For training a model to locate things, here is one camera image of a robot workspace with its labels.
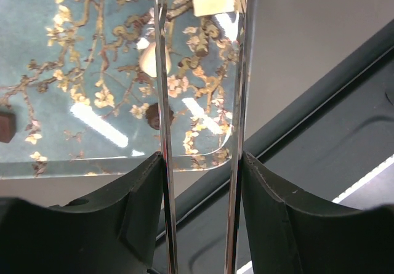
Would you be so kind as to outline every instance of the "floral tray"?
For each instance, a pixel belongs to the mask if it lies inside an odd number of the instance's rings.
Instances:
[[[168,90],[176,170],[229,160],[238,43],[235,13],[195,17],[169,0]],[[0,0],[0,176],[123,174],[160,149],[153,0]]]

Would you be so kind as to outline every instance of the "metallic gripper blade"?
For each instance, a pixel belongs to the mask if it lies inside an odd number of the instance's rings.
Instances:
[[[246,120],[247,82],[249,79],[248,64],[250,47],[248,45],[248,34],[250,31],[248,31],[248,28],[250,28],[250,25],[248,25],[248,21],[251,21],[251,19],[247,14],[246,8],[248,0],[239,1],[242,13],[239,13],[238,22],[239,56],[234,96],[235,115],[233,117],[234,129],[231,143],[231,176],[227,215],[225,274],[235,274],[237,271],[236,250],[238,245],[239,210],[241,207],[242,152]]]
[[[167,91],[166,68],[166,35],[164,24],[166,22],[167,0],[155,0],[155,42],[156,42],[156,71],[159,95],[159,117],[161,150],[166,162],[166,178],[163,179],[164,213],[166,217],[166,239],[168,254],[168,269],[170,274],[178,273],[177,261],[177,233],[175,219],[174,178],[170,133],[170,109]]]

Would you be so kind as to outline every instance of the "metal strip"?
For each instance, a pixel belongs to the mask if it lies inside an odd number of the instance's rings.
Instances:
[[[166,220],[166,239],[168,256],[168,273],[178,274],[177,260],[177,233],[175,217],[175,196],[174,196],[174,166],[172,162],[171,132],[170,132],[170,111],[167,89],[167,67],[166,67],[166,35],[164,24],[167,15],[167,0],[155,0],[155,41],[156,41],[156,71],[159,94],[159,117],[160,117],[160,138],[161,150],[166,162],[163,172],[163,192],[164,192],[164,215]]]
[[[247,16],[247,2],[244,6],[240,0],[242,14],[239,13],[238,22],[238,43],[239,56],[237,67],[237,79],[235,84],[234,106],[235,115],[233,119],[233,135],[231,144],[231,176],[230,176],[230,193],[228,198],[228,215],[227,215],[227,235],[226,235],[226,253],[225,253],[225,274],[235,274],[237,271],[237,245],[238,245],[238,227],[239,211],[241,208],[241,178],[242,178],[242,152],[246,120],[246,103],[247,103],[247,82],[249,77],[248,64],[250,51],[248,44],[248,34],[250,27]]]

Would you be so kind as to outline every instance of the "brown cube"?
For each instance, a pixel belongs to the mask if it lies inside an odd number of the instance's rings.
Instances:
[[[0,112],[0,142],[9,143],[15,135],[16,118],[12,113]]]

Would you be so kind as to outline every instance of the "beige egg-shaped object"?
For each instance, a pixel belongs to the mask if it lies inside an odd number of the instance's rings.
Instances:
[[[143,51],[140,57],[140,68],[149,76],[156,78],[156,54],[155,54],[156,43],[151,43],[149,46]],[[171,59],[170,53],[168,53],[168,49],[166,46],[166,67],[167,74],[171,71]]]

